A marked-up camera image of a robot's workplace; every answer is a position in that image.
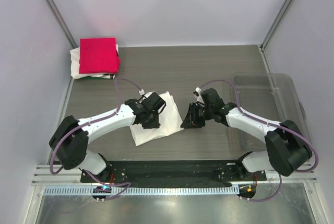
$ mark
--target red folded fabric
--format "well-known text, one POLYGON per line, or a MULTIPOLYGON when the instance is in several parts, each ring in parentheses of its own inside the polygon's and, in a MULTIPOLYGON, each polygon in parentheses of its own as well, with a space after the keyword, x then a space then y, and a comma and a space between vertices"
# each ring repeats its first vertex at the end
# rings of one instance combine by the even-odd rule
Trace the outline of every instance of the red folded fabric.
POLYGON ((79 73, 117 73, 120 63, 115 38, 80 40, 79 73))

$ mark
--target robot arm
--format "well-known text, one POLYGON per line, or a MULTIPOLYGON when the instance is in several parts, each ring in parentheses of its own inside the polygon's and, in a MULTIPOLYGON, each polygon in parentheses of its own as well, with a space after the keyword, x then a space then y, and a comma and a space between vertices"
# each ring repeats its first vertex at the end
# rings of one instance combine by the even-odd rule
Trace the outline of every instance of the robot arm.
POLYGON ((97 179, 105 181, 110 177, 112 168, 101 154, 87 149, 88 144, 100 136, 118 128, 141 124, 144 129, 159 128, 159 113, 165 107, 165 101, 155 92, 141 99, 130 99, 120 106, 94 117, 76 120, 73 116, 63 119, 49 145, 54 150, 61 138, 71 129, 82 125, 69 136, 57 151, 57 157, 65 170, 80 168, 88 170, 97 179))
POLYGON ((241 177, 261 170, 276 170, 281 175, 289 176, 312 156, 310 148, 298 137, 269 125, 269 123, 281 125, 301 134, 294 122, 287 120, 281 123, 267 120, 243 109, 244 113, 267 124, 260 123, 246 117, 236 104, 232 102, 225 104, 213 88, 194 94, 198 96, 197 102, 190 104, 181 127, 200 128, 205 126, 206 120, 214 119, 217 123, 249 133, 266 144, 267 151, 249 152, 237 160, 241 177))

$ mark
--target table surface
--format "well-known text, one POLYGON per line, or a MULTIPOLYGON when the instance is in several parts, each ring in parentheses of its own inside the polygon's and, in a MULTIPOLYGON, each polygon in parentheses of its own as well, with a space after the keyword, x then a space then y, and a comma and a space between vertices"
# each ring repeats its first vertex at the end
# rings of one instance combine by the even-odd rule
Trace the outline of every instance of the table surface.
MULTIPOLYGON (((194 102, 197 86, 213 79, 229 79, 236 72, 266 73, 257 46, 176 46, 120 48, 118 77, 135 81, 145 91, 169 91, 183 119, 194 102)), ((138 90, 119 82, 123 100, 138 97, 138 90)), ((213 85, 225 102, 232 100, 226 84, 213 85)), ((257 105, 267 103, 260 98, 257 105)), ((76 119, 94 116, 117 107, 113 80, 75 80, 66 111, 76 119)), ((195 160, 234 159, 245 153, 237 136, 229 138, 228 128, 214 121, 200 129, 186 129, 136 147, 129 127, 117 129, 89 145, 112 160, 195 160)))

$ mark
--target white panel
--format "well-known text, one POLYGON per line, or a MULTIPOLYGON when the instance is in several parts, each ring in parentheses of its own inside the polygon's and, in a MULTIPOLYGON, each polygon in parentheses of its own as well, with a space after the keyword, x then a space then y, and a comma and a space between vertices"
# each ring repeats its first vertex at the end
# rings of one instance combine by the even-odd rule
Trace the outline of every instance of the white panel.
POLYGON ((271 69, 295 83, 320 155, 316 173, 334 213, 334 1, 295 0, 267 54, 271 69))
POLYGON ((69 82, 70 48, 44 0, 0 7, 0 215, 1 223, 22 223, 69 82))
POLYGON ((55 0, 75 40, 120 46, 262 43, 284 0, 55 0))

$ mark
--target stack of folded cloth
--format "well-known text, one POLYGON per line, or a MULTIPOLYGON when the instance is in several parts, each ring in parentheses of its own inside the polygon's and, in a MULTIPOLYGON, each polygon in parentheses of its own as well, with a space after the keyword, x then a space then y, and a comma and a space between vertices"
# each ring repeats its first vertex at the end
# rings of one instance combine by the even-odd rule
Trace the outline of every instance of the stack of folded cloth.
POLYGON ((71 76, 114 79, 120 69, 115 38, 81 39, 80 47, 70 51, 71 76))

